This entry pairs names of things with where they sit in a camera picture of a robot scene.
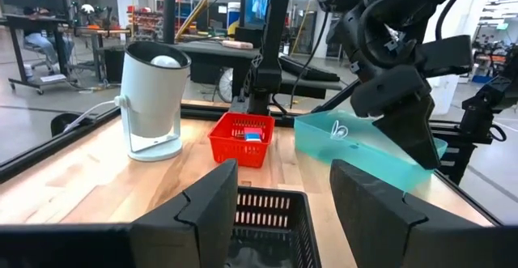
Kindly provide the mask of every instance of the red plastic basket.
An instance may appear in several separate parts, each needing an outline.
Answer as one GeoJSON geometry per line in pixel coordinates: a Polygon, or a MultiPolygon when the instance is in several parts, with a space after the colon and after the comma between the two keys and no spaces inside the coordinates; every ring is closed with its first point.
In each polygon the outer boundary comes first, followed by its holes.
{"type": "Polygon", "coordinates": [[[209,133],[214,160],[237,159],[239,166],[260,168],[274,133],[273,117],[243,113],[225,113],[209,133]],[[244,140],[244,128],[262,129],[261,142],[244,140]]]}

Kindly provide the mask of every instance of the workbench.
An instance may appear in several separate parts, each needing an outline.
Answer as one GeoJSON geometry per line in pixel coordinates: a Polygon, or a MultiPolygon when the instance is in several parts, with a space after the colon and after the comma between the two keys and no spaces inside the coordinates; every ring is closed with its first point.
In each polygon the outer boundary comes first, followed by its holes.
{"type": "MultiPolygon", "coordinates": [[[[89,135],[0,185],[0,223],[129,222],[174,197],[217,166],[207,138],[214,126],[212,121],[182,119],[181,154],[169,160],[143,163],[127,156],[120,116],[113,117],[89,135]]],[[[263,167],[239,167],[238,182],[244,186],[305,192],[322,266],[356,267],[334,208],[329,165],[297,151],[293,129],[275,128],[263,167]]],[[[491,225],[436,175],[412,194],[474,223],[491,225]]]]}

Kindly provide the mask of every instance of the white stand base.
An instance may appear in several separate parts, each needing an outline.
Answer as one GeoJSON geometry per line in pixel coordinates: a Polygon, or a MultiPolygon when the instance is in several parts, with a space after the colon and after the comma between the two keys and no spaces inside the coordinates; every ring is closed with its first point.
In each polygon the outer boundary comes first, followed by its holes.
{"type": "Polygon", "coordinates": [[[174,138],[154,146],[147,147],[139,151],[128,151],[131,159],[142,162],[155,162],[160,160],[171,159],[181,152],[181,139],[174,138]]]}

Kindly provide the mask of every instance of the teal plastic tray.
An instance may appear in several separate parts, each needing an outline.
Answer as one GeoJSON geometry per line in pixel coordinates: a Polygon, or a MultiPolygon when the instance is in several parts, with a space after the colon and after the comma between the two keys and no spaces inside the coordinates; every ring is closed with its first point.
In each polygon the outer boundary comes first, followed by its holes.
{"type": "MultiPolygon", "coordinates": [[[[442,157],[448,144],[437,138],[434,142],[439,157],[442,157]]],[[[357,118],[344,110],[297,117],[295,147],[327,164],[331,164],[333,159],[345,160],[406,192],[426,181],[433,173],[433,170],[425,170],[417,164],[381,133],[372,125],[371,119],[357,118]],[[335,121],[347,128],[347,136],[332,138],[335,121]]]]}

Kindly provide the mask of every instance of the black basket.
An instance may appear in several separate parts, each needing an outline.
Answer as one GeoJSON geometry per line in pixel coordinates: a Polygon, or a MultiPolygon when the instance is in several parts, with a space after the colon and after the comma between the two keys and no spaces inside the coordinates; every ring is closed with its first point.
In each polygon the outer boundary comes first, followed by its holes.
{"type": "Polygon", "coordinates": [[[239,187],[227,267],[320,268],[306,194],[239,187]]]}

